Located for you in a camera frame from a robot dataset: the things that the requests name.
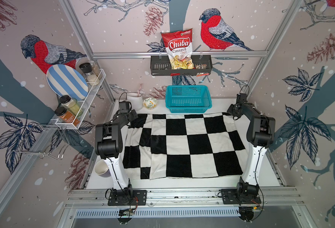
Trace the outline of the black white checkered pillowcase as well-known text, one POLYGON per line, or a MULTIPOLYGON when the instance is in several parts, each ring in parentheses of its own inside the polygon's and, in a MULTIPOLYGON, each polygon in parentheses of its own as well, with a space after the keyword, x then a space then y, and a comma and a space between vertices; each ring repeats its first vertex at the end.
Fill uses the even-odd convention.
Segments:
POLYGON ((227 113, 139 114, 128 127, 123 166, 132 180, 242 175, 245 151, 227 113))

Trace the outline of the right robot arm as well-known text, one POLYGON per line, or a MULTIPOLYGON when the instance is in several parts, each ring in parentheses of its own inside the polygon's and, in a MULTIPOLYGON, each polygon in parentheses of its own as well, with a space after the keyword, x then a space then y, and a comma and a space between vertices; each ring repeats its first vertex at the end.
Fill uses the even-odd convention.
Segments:
POLYGON ((259 177, 263 158, 275 139, 275 119, 260 113, 253 104, 237 101, 227 112, 239 119, 245 115, 249 120, 246 139, 250 143, 246 170, 237 184, 237 197, 255 198, 260 186, 259 177))

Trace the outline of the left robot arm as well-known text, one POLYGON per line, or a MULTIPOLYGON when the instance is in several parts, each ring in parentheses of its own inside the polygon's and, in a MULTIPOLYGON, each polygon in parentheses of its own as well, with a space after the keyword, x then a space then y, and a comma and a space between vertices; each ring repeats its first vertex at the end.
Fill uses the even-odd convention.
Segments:
POLYGON ((121 129, 137 118, 138 115, 133 109, 118 110, 111 121, 96 125, 95 153, 109 168, 113 180, 111 194, 114 198, 131 199, 133 195, 129 177, 119 155, 124 148, 121 129))

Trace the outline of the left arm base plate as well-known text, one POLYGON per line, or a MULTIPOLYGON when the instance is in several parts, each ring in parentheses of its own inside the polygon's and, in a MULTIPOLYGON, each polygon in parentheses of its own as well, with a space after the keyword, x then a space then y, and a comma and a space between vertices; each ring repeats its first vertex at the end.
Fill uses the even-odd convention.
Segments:
POLYGON ((108 200, 108 206, 144 206, 146 205, 147 191, 133 190, 132 192, 127 191, 125 194, 122 190, 108 189, 105 198, 108 200))

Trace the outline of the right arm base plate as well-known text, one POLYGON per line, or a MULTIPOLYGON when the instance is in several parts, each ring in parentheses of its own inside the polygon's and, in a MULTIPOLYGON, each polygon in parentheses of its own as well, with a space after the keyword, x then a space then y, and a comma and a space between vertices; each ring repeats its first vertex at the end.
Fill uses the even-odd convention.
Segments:
POLYGON ((260 197, 256 197, 247 194, 239 194, 237 189, 221 189, 217 196, 222 199, 224 205, 234 205, 234 204, 262 204, 260 197))

